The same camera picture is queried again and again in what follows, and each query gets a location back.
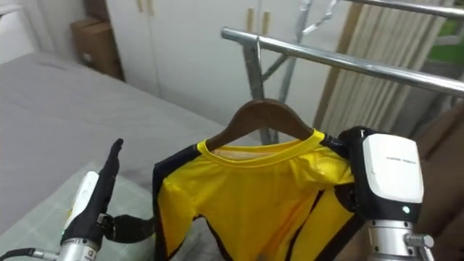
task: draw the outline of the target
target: bed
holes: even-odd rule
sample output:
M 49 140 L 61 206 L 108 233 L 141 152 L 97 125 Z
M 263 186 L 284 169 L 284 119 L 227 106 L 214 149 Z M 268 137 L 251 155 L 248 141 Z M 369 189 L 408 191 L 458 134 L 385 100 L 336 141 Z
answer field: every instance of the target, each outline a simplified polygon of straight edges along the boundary
M 0 236 L 119 137 L 120 175 L 149 191 L 155 162 L 223 129 L 41 52 L 0 65 L 0 94 Z

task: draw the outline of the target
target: screw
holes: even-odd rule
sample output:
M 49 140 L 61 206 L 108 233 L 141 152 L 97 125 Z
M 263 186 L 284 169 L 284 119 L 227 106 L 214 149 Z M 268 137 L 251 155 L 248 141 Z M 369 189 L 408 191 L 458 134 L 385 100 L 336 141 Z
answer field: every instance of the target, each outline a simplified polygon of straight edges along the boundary
M 406 234 L 404 240 L 406 245 L 411 247 L 431 248 L 434 246 L 434 239 L 429 235 Z

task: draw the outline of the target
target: yellow shirt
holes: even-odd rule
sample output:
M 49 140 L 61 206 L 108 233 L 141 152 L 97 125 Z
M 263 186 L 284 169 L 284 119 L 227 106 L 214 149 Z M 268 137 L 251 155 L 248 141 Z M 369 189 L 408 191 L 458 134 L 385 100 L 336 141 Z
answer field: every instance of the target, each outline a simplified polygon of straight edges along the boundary
M 314 260 L 352 217 L 334 186 L 352 183 L 349 163 L 315 130 L 305 141 L 224 146 L 205 141 L 155 165 L 158 260 L 204 217 L 227 260 Z

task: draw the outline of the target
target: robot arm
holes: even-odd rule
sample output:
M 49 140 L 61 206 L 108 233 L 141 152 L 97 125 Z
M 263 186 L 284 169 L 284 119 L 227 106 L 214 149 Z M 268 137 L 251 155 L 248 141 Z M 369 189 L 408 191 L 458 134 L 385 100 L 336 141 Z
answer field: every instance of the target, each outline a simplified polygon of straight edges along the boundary
M 423 179 L 414 141 L 366 128 L 350 136 L 356 213 L 369 226 L 371 260 L 434 260 L 434 240 L 415 235 L 423 198 Z
M 118 139 L 100 172 L 91 171 L 81 181 L 58 253 L 35 248 L 15 249 L 2 255 L 0 261 L 19 256 L 50 261 L 94 261 L 103 237 L 113 227 L 107 209 L 119 171 L 118 155 L 122 145 L 123 140 Z

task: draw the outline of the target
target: cabinet handle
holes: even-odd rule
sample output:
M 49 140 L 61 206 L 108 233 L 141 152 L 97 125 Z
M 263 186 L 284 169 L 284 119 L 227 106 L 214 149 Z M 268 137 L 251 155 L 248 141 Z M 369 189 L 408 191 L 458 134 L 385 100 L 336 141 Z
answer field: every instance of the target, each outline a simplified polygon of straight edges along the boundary
M 136 0 L 137 1 L 137 7 L 139 12 L 144 12 L 144 5 L 142 4 L 142 0 Z
M 262 15 L 261 35 L 266 36 L 269 31 L 270 12 L 264 12 Z
M 148 15 L 154 16 L 153 0 L 146 0 L 146 8 L 148 9 Z
M 253 31 L 253 18 L 254 18 L 254 9 L 248 8 L 246 12 L 246 31 L 251 33 Z

